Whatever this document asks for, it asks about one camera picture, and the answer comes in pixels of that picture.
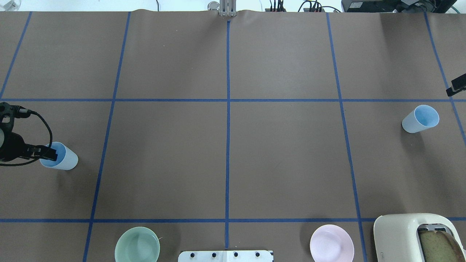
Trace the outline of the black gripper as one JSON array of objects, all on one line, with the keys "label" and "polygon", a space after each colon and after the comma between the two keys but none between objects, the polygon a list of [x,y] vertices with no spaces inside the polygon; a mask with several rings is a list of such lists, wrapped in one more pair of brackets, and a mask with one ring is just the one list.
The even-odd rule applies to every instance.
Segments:
[{"label": "black gripper", "polygon": [[15,159],[45,159],[57,161],[56,151],[48,151],[50,146],[25,144],[22,137],[13,132],[16,118],[26,118],[27,109],[22,106],[12,106],[6,102],[0,103],[1,113],[1,162]]}]

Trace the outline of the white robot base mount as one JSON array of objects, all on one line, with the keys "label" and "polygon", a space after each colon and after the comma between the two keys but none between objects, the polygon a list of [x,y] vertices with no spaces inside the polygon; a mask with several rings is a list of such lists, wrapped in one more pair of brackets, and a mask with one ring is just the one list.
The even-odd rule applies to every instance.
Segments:
[{"label": "white robot base mount", "polygon": [[183,251],[178,262],[273,262],[269,250]]}]

